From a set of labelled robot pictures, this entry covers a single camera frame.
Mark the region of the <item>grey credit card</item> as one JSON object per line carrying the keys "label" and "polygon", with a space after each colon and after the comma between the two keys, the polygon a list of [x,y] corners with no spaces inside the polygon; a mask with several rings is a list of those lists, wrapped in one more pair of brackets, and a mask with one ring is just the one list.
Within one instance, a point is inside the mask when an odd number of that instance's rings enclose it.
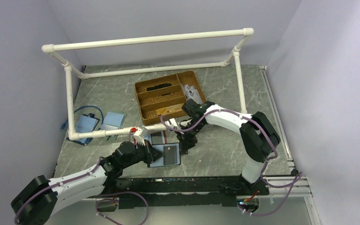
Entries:
{"label": "grey credit card", "polygon": [[172,166],[180,163],[180,152],[176,145],[168,145],[164,147],[164,165]]}

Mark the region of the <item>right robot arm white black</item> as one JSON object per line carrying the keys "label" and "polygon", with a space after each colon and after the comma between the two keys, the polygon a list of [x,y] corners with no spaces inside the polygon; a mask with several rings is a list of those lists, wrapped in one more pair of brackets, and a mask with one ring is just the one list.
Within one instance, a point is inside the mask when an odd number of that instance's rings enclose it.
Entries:
{"label": "right robot arm white black", "polygon": [[184,103],[182,110],[189,116],[175,130],[182,149],[187,151],[197,144],[196,135],[205,125],[219,126],[239,134],[247,153],[240,190],[246,195],[256,191],[269,155],[281,142],[267,116],[263,112],[235,112],[210,101],[198,104],[192,99]]}

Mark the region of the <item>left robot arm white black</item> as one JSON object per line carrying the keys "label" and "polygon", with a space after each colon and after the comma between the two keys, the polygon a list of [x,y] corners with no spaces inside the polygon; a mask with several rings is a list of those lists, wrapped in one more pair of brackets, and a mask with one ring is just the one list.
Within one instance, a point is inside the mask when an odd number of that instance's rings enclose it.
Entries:
{"label": "left robot arm white black", "polygon": [[145,144],[122,142],[113,154],[99,157],[96,164],[83,171],[59,178],[34,178],[11,202],[16,225],[43,225],[51,215],[80,200],[93,196],[109,197],[123,170],[144,162],[154,163],[164,153]]}

